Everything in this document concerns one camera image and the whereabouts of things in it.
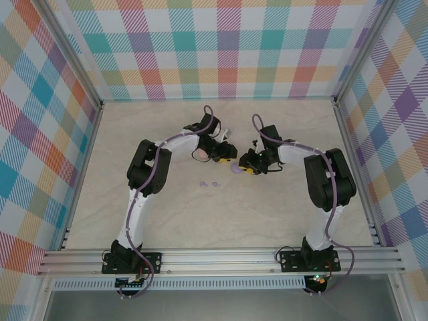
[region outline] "pink object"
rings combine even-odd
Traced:
[[[207,159],[208,158],[208,154],[205,152],[205,151],[203,151],[203,150],[199,150],[199,157],[201,158],[201,159]]]

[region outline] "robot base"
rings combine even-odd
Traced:
[[[313,251],[311,260],[305,259],[308,248],[304,239],[304,246],[301,251],[281,251],[279,261],[282,272],[339,272],[340,261],[337,251],[333,247],[322,251]]]

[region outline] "colorful plaid backdrop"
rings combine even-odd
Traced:
[[[49,0],[100,93],[115,100],[330,96],[374,3],[67,0],[64,10],[64,1]]]
[[[428,1],[402,0],[343,102],[388,245],[428,316]]]
[[[22,320],[96,109],[30,0],[0,0],[0,320]]]

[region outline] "black bracket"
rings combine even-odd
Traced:
[[[161,272],[162,266],[162,253],[160,252],[141,252],[143,256],[152,264],[154,274]],[[149,274],[150,268],[140,258],[140,264],[136,267],[131,268],[128,264],[125,264],[117,255],[114,253],[104,254],[104,264],[101,269],[102,274],[140,274],[140,268],[143,274]]]
[[[161,272],[162,253],[141,252],[143,256],[152,264],[154,274]],[[111,251],[102,257],[102,274],[148,274],[150,268],[132,249],[121,246],[117,239],[112,243]]]
[[[333,251],[333,254],[330,256],[329,262],[332,266],[332,272],[339,272],[341,270],[340,261],[337,263],[334,261],[339,259],[337,252]],[[300,251],[281,251],[279,255],[279,260],[281,262],[281,271],[282,272],[330,272],[330,266],[326,261],[324,263],[319,263],[314,266],[311,270],[306,266],[305,260]]]
[[[303,238],[300,251],[281,251],[282,272],[339,272],[341,270],[337,251],[333,245],[321,251],[314,251]]]

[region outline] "small purple object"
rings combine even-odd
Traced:
[[[238,163],[237,163],[237,162],[234,162],[234,163],[231,165],[231,169],[232,169],[232,172],[237,173],[237,174],[239,174],[239,173],[242,173],[242,172],[243,172],[243,169],[239,168],[239,166],[238,166]]]

